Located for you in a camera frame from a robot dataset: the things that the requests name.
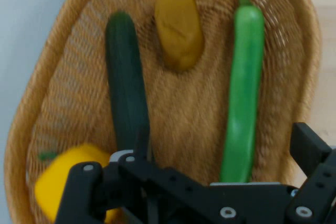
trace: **potato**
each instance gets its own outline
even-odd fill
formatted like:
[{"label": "potato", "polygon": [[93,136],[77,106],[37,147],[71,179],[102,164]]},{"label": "potato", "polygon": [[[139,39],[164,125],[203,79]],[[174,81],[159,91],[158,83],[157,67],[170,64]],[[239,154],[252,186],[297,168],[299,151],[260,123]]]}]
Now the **potato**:
[{"label": "potato", "polygon": [[165,65],[176,71],[191,69],[204,49],[195,0],[156,0],[155,22]]}]

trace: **green chili pepper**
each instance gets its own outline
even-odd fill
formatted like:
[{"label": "green chili pepper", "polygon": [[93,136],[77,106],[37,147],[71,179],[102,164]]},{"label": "green chili pepper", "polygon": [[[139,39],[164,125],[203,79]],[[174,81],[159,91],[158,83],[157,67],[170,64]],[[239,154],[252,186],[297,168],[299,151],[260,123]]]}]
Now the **green chili pepper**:
[{"label": "green chili pepper", "polygon": [[246,183],[251,176],[264,43],[262,11],[249,0],[239,0],[221,182]]}]

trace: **dark green cucumber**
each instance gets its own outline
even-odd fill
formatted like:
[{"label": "dark green cucumber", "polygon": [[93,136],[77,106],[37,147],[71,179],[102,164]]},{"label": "dark green cucumber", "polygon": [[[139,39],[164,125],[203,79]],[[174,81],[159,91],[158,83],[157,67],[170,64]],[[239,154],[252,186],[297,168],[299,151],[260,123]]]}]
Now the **dark green cucumber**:
[{"label": "dark green cucumber", "polygon": [[140,51],[131,17],[117,12],[106,26],[106,63],[118,150],[134,149],[140,131],[149,129]]}]

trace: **plastic vegetable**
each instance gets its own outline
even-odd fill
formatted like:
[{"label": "plastic vegetable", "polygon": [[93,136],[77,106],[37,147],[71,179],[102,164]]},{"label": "plastic vegetable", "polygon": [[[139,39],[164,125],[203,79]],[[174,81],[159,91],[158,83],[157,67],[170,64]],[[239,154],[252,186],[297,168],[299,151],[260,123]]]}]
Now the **plastic vegetable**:
[{"label": "plastic vegetable", "polygon": [[106,63],[118,150],[132,150],[149,116],[137,33],[131,17],[113,14],[106,27]]},{"label": "plastic vegetable", "polygon": [[[102,167],[109,164],[110,154],[92,144],[73,147],[58,155],[49,167],[40,175],[35,184],[35,198],[43,213],[51,222],[55,222],[58,207],[70,169],[81,162],[99,162]],[[118,210],[107,211],[106,223],[110,223]]]},{"label": "plastic vegetable", "polygon": [[203,53],[204,37],[195,0],[156,0],[155,22],[165,65],[192,68]]},{"label": "plastic vegetable", "polygon": [[264,43],[262,11],[249,0],[239,0],[221,182],[245,183],[251,176]]}]

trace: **screw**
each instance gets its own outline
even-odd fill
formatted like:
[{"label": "screw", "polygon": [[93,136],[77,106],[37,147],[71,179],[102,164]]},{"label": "screw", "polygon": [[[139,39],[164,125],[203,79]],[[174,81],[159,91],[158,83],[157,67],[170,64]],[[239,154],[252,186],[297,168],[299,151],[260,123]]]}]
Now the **screw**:
[{"label": "screw", "polygon": [[294,189],[291,193],[290,196],[295,197],[295,195],[298,193],[299,189]]},{"label": "screw", "polygon": [[133,156],[129,156],[126,158],[126,162],[134,162],[134,160],[135,160],[135,157]]},{"label": "screw", "polygon": [[296,214],[301,218],[310,218],[313,216],[313,212],[307,207],[297,207]]},{"label": "screw", "polygon": [[93,165],[86,165],[83,167],[84,172],[89,172],[93,170]]},{"label": "screw", "polygon": [[224,219],[233,219],[236,217],[237,212],[235,209],[231,208],[231,207],[223,207],[220,211],[220,215],[224,218]]}]

